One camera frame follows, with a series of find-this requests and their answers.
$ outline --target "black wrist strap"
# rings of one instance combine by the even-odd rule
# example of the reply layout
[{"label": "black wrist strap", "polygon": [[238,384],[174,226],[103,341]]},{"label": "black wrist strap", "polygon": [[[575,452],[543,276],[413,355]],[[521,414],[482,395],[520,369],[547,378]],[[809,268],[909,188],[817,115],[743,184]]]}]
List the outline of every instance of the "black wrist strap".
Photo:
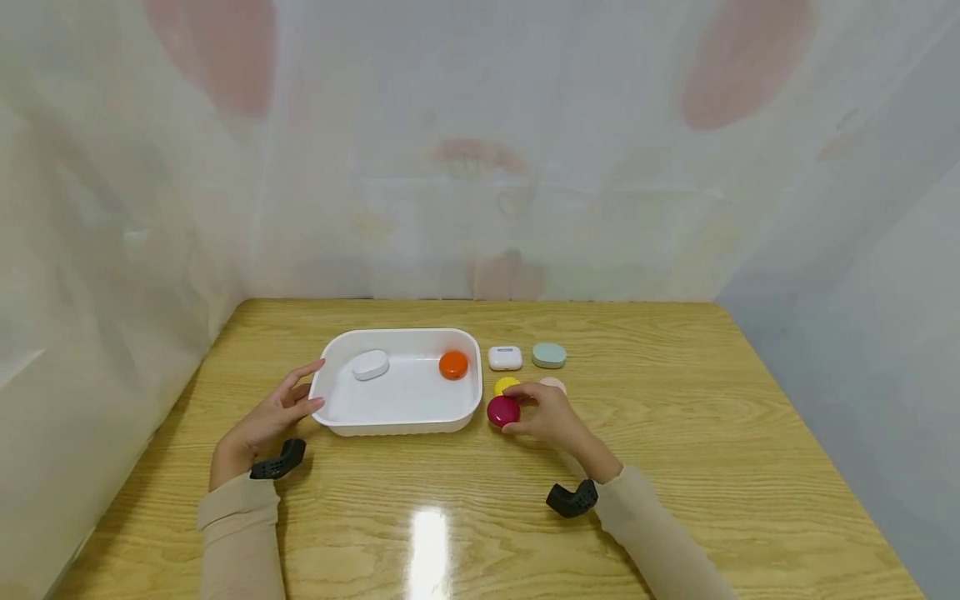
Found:
[{"label": "black wrist strap", "polygon": [[300,464],[304,451],[306,451],[306,442],[300,438],[291,438],[283,443],[279,456],[253,465],[250,469],[250,478],[279,479]]},{"label": "black wrist strap", "polygon": [[586,513],[597,503],[597,487],[592,479],[585,479],[571,492],[559,483],[546,496],[546,505],[563,518],[574,518]]}]

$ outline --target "wooden table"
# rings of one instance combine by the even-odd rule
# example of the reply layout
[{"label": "wooden table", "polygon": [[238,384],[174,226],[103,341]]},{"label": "wooden table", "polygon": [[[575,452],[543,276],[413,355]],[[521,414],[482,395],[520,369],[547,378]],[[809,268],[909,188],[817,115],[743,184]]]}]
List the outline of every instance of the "wooden table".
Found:
[{"label": "wooden table", "polygon": [[[219,436],[335,335],[433,326],[520,346],[521,379],[560,377],[740,598],[922,597],[723,308],[385,300],[243,303],[57,597],[194,597]],[[533,367],[537,341],[566,347],[566,367]],[[498,376],[484,370],[485,398]],[[644,597],[595,516],[543,504],[576,483],[557,453],[501,437],[483,410],[454,434],[339,438],[312,420],[298,433],[307,457],[277,485],[291,598]]]}]

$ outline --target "hand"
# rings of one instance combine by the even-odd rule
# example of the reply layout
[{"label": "hand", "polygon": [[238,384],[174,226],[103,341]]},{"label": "hand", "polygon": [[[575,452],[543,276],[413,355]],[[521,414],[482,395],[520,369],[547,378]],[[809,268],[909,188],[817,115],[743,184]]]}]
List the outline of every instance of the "hand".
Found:
[{"label": "hand", "polygon": [[310,392],[309,383],[297,385],[303,377],[319,371],[323,365],[321,358],[293,369],[275,390],[233,425],[213,452],[210,465],[211,492],[250,470],[260,451],[287,427],[324,406],[323,398],[306,399]]},{"label": "hand", "polygon": [[511,386],[503,394],[537,406],[528,418],[504,425],[503,433],[528,434],[559,446],[580,463],[587,477],[600,484],[609,483],[623,470],[607,445],[580,420],[560,388],[527,382]]},{"label": "hand", "polygon": [[503,426],[503,433],[526,434],[539,440],[556,444],[567,452],[589,436],[589,430],[580,420],[566,394],[560,388],[542,383],[526,382],[510,386],[503,391],[521,404],[534,404],[537,408],[529,417],[524,417]]}]

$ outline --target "white curtain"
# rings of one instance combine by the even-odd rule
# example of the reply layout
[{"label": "white curtain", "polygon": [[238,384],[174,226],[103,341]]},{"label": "white curtain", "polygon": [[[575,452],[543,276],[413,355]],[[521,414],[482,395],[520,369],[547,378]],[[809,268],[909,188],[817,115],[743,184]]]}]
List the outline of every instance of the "white curtain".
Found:
[{"label": "white curtain", "polygon": [[37,468],[0,590],[51,585],[245,297],[719,298],[947,597],[959,12],[3,4],[0,472]]}]

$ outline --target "white container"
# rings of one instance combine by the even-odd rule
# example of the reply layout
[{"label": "white container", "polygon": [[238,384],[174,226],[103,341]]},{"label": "white container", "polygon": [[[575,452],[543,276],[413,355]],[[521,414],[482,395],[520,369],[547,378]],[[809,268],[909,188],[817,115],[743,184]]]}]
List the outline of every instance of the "white container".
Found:
[{"label": "white container", "polygon": [[[383,350],[390,369],[367,381],[353,376],[350,361]],[[458,350],[467,376],[440,374],[440,357]],[[326,364],[313,376],[310,396],[326,398],[313,418],[341,436],[442,433],[462,429],[483,396],[480,346],[460,329],[357,329],[324,348]]]}]

